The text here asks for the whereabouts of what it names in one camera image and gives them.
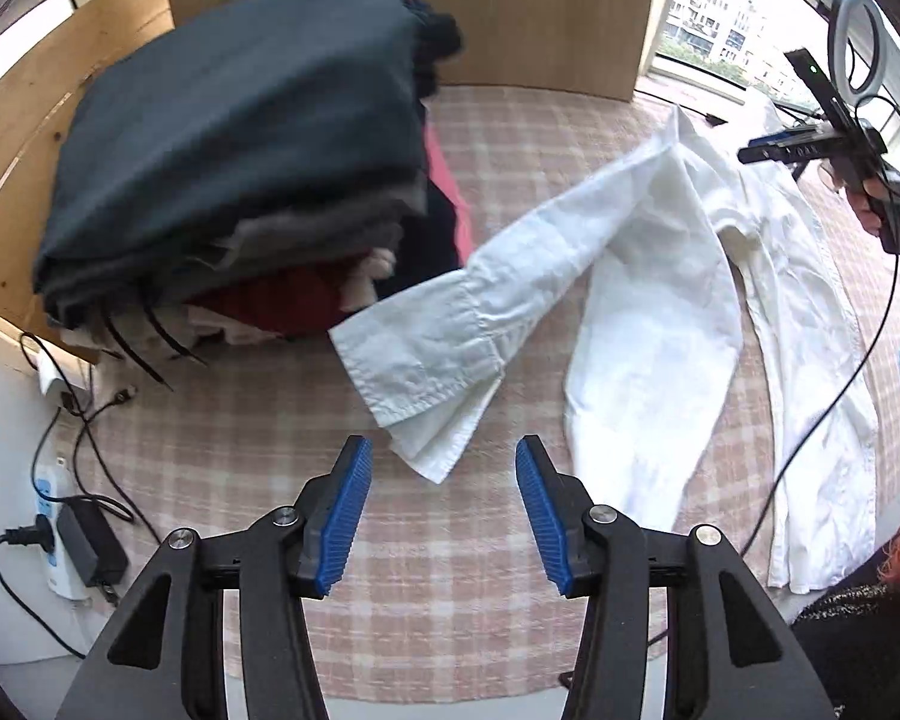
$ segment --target stack of clothes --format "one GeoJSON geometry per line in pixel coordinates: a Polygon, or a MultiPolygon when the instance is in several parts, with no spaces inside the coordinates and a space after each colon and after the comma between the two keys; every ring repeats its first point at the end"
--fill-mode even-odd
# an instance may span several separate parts
{"type": "Polygon", "coordinates": [[[460,48],[422,0],[240,0],[104,71],[34,263],[50,322],[162,381],[152,355],[323,332],[461,266],[421,102],[460,48]]]}

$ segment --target human hand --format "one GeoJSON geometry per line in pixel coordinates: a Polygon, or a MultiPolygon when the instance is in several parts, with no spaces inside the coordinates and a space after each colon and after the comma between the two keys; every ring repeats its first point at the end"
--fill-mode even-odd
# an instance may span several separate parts
{"type": "Polygon", "coordinates": [[[874,197],[878,200],[890,199],[890,192],[883,181],[877,177],[865,179],[864,190],[866,194],[864,194],[862,191],[853,191],[839,175],[835,175],[833,176],[833,188],[837,191],[844,188],[847,189],[847,202],[858,220],[860,220],[860,226],[869,234],[879,236],[882,223],[880,217],[869,207],[869,198],[874,197]]]}

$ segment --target plaid rug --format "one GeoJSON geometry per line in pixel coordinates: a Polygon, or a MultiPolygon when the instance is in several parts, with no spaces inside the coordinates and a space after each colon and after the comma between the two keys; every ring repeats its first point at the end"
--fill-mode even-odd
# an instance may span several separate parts
{"type": "MultiPolygon", "coordinates": [[[[445,89],[432,106],[440,141],[471,205],[475,242],[581,181],[654,132],[668,106],[559,92],[445,89]]],[[[886,303],[893,260],[864,233],[811,167],[802,189],[821,217],[864,334],[886,303]]],[[[443,485],[415,475],[389,450],[327,338],[212,350],[210,367],[161,365],[174,392],[108,362],[98,397],[127,383],[137,398],[112,409],[95,435],[115,476],[161,533],[202,536],[247,527],[292,503],[326,472],[347,435],[373,440],[374,478],[343,581],[305,602],[327,696],[449,702],[528,693],[556,684],[576,658],[583,601],[546,580],[514,479],[514,445],[538,433],[569,471],[563,377],[586,299],[586,276],[548,314],[509,366],[476,435],[443,485]]],[[[754,526],[773,475],[773,431],[760,347],[744,314],[744,348],[710,447],[687,487],[679,530],[712,522],[738,546],[754,526]]],[[[900,492],[900,284],[866,368],[880,419],[877,513],[900,492]]],[[[58,437],[65,440],[61,432],[58,437]]],[[[93,490],[108,493],[84,448],[93,490]]],[[[142,528],[118,523],[130,576],[154,550],[142,528]]],[[[770,526],[748,557],[767,574],[770,526]]],[[[240,674],[237,599],[226,605],[226,668],[240,674]]],[[[662,591],[650,634],[662,630],[662,591]]]]}

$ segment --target metal screw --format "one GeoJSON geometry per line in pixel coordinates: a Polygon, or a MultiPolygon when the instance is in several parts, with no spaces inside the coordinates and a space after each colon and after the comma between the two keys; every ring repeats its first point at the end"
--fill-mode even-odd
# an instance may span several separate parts
{"type": "Polygon", "coordinates": [[[617,518],[617,509],[612,506],[605,506],[598,503],[596,506],[590,507],[590,519],[594,522],[600,522],[602,525],[610,525],[617,518]]]}
{"type": "Polygon", "coordinates": [[[177,528],[170,534],[170,549],[186,549],[194,543],[194,532],[190,528],[177,528]]]}
{"type": "Polygon", "coordinates": [[[293,525],[298,519],[300,519],[300,515],[296,513],[296,509],[293,506],[281,506],[274,512],[274,525],[278,528],[286,528],[288,525],[293,525]]]}
{"type": "Polygon", "coordinates": [[[708,547],[716,546],[722,538],[720,531],[712,525],[701,525],[697,528],[697,541],[701,544],[706,544],[708,547]]]}

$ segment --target power strip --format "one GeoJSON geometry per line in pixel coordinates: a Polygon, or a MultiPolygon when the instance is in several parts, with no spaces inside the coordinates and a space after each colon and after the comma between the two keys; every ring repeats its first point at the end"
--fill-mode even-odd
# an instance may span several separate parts
{"type": "MultiPolygon", "coordinates": [[[[67,461],[63,457],[56,458],[54,463],[42,463],[36,467],[36,488],[50,498],[65,498],[77,491],[73,474],[70,474],[67,461]]],[[[70,556],[63,548],[60,533],[56,529],[56,521],[60,515],[62,504],[45,501],[34,493],[36,512],[44,514],[53,526],[55,549],[45,555],[44,570],[47,573],[47,584],[59,596],[69,601],[85,601],[90,597],[88,587],[77,574],[70,556]]]]}

